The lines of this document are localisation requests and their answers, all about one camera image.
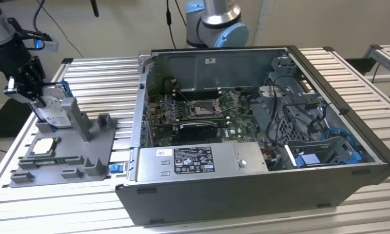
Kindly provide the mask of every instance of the motherboard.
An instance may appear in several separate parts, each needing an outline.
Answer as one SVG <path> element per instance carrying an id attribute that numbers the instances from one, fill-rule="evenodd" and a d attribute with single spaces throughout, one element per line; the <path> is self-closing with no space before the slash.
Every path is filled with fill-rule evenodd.
<path id="1" fill-rule="evenodd" d="M 253 118 L 249 95 L 241 90 L 208 94 L 174 92 L 149 104 L 153 147 L 238 142 L 258 142 L 264 136 Z"/>

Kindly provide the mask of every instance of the slotted metal table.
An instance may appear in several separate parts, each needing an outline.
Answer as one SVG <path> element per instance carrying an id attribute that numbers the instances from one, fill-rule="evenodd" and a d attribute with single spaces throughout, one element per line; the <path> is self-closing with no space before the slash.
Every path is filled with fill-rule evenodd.
<path id="1" fill-rule="evenodd" d="M 390 99 L 334 51 L 310 48 L 301 52 L 390 148 Z M 120 119 L 110 162 L 129 159 L 138 77 L 137 58 L 102 58 L 75 59 L 61 65 L 53 78 L 69 82 L 89 118 L 108 112 Z M 37 133 L 35 121 L 31 116 L 0 164 L 1 233 L 390 234 L 390 177 L 361 188 L 336 208 L 161 227 L 133 225 L 113 192 L 124 175 L 98 182 L 8 188 L 11 173 Z"/>
<path id="2" fill-rule="evenodd" d="M 390 71 L 390 45 L 372 45 L 364 57 L 373 58 Z"/>

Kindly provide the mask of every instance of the warning label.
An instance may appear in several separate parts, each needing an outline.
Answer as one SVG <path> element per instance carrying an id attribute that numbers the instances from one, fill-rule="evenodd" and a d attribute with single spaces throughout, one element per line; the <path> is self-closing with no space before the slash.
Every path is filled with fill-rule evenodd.
<path id="1" fill-rule="evenodd" d="M 174 149 L 174 173 L 190 174 L 214 172 L 210 147 Z"/>

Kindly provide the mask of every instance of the white wall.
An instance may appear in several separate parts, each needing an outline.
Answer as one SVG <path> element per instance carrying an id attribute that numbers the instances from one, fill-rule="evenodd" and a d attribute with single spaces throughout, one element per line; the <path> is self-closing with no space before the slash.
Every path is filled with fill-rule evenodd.
<path id="1" fill-rule="evenodd" d="M 186 44 L 185 25 L 174 5 L 169 1 L 172 28 L 177 47 Z M 166 25 L 165 0 L 98 0 L 100 17 L 92 12 L 89 0 L 47 0 L 45 8 L 57 20 L 71 41 L 86 58 L 137 56 L 140 50 L 172 48 Z M 185 13 L 186 0 L 178 0 Z M 242 21 L 254 38 L 262 0 L 237 0 L 242 8 Z M 0 4 L 8 17 L 15 17 L 23 28 L 32 30 L 36 0 L 17 0 Z M 39 52 L 48 77 L 52 77 L 64 58 L 80 55 L 68 44 L 63 33 L 44 12 L 39 14 L 39 29 L 60 42 L 60 52 Z M 7 100 L 1 93 L 5 78 L 0 73 L 0 103 Z"/>
<path id="2" fill-rule="evenodd" d="M 261 45 L 333 47 L 346 58 L 390 44 L 390 0 L 265 0 L 273 7 Z"/>

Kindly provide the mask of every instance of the electrical outlet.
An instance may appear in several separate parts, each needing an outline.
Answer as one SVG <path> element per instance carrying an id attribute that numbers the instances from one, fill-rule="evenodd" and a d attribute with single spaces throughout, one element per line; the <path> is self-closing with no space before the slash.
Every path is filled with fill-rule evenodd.
<path id="1" fill-rule="evenodd" d="M 49 51 L 49 52 L 59 52 L 59 42 L 55 38 L 52 38 L 52 41 L 45 41 L 45 48 L 44 51 Z"/>

